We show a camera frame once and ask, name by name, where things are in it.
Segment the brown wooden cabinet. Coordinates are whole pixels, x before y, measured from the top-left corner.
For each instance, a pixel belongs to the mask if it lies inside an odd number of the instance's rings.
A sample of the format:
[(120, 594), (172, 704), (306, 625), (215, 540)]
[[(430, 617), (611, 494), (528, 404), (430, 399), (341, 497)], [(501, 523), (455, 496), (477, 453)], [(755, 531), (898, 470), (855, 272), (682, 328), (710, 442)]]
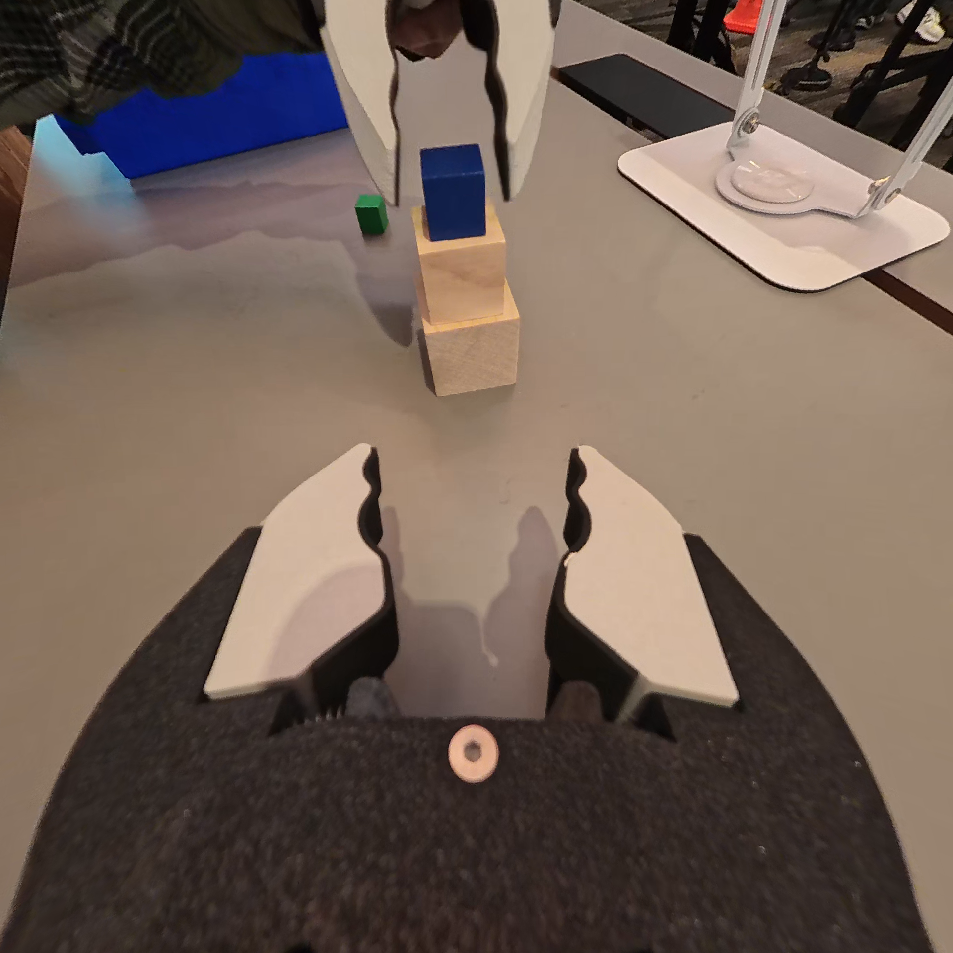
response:
[(1, 283), (13, 262), (31, 159), (31, 140), (18, 127), (1, 132)]

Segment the blue wooden cube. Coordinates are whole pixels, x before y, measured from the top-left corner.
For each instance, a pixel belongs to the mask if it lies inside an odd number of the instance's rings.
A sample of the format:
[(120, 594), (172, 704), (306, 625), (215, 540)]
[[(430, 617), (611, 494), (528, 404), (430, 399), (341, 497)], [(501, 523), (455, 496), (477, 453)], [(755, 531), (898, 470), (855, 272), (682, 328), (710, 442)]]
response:
[(486, 234), (486, 187), (477, 144), (420, 150), (427, 229), (432, 241)]

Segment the black flat pad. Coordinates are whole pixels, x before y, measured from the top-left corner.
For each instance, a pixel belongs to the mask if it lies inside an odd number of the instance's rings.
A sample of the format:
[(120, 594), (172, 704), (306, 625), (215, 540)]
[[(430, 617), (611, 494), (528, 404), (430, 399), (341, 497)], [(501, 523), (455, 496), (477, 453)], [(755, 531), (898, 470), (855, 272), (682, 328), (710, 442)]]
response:
[(627, 54), (610, 54), (557, 68), (563, 86), (637, 132), (662, 139), (724, 123), (732, 109)]

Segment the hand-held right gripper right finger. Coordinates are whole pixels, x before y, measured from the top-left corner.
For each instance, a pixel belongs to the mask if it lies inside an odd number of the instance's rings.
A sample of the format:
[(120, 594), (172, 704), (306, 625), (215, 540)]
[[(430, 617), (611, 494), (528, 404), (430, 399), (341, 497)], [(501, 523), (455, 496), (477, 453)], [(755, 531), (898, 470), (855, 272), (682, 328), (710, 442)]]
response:
[(551, 708), (588, 684), (603, 719), (639, 719), (656, 698), (740, 702), (685, 532), (652, 494), (593, 447), (565, 484), (567, 551), (545, 623)]

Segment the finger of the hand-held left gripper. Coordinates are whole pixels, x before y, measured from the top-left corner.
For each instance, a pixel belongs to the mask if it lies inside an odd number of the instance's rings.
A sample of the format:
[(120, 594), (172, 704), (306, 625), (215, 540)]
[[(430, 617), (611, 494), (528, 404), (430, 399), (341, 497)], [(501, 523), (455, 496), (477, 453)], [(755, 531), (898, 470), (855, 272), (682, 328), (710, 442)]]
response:
[(553, 64), (557, 1), (462, 1), (468, 43), (486, 54), (484, 87), (494, 113), (503, 199), (517, 197), (538, 143)]
[(398, 67), (388, 1), (325, 1), (321, 41), (361, 159), (391, 206), (399, 205)]

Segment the person's left hand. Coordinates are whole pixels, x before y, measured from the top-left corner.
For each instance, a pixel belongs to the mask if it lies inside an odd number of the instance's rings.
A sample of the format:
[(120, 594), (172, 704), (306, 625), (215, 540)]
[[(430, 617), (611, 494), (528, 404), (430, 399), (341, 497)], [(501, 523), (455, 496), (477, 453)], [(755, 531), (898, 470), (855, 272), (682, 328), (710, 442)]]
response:
[(442, 56), (462, 31), (460, 1), (396, 2), (390, 28), (391, 45), (414, 58)]

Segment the medium plain wooden cube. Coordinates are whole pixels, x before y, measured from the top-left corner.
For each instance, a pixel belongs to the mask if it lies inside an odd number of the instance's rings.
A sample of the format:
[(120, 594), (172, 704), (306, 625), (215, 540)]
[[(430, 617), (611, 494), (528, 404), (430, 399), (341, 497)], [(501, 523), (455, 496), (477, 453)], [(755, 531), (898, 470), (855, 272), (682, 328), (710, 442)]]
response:
[(411, 209), (424, 316), (431, 324), (501, 316), (506, 285), (506, 240), (494, 203), (485, 206), (482, 235), (433, 240), (423, 206)]

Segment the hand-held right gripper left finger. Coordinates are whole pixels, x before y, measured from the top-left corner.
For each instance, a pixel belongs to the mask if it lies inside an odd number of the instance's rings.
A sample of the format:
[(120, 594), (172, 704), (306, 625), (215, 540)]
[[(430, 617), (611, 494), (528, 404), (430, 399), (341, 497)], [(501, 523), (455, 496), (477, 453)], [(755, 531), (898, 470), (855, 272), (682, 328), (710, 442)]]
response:
[(391, 568), (380, 549), (377, 450), (357, 444), (263, 520), (204, 684), (209, 700), (291, 689), (344, 708), (399, 649)]

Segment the white document stand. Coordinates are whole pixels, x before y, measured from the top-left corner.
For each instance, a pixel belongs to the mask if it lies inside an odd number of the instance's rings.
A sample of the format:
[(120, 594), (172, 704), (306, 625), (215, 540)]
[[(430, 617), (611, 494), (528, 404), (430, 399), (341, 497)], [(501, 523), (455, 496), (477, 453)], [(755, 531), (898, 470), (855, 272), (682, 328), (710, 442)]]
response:
[(819, 292), (947, 238), (947, 220), (902, 193), (951, 119), (952, 84), (898, 168), (871, 180), (761, 120), (783, 8), (762, 4), (731, 124), (632, 149), (617, 169), (768, 283)]

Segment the large plain wooden cube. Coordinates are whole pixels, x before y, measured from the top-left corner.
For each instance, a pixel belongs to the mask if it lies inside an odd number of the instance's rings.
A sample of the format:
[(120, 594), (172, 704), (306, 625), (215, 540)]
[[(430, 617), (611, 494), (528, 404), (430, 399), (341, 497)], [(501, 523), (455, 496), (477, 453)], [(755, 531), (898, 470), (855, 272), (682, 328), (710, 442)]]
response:
[(425, 379), (438, 397), (516, 383), (520, 317), (508, 281), (501, 314), (437, 324), (430, 319), (422, 279), (414, 283), (416, 340)]

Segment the blue plastic bin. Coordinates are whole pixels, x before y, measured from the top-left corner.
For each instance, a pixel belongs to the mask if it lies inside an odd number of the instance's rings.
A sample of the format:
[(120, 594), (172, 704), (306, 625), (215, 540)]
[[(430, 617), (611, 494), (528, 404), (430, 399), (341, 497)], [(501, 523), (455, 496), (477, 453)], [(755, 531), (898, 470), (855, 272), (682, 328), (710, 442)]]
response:
[(105, 155), (128, 180), (347, 127), (325, 54), (248, 56), (207, 94), (142, 89), (89, 123), (54, 119), (82, 155)]

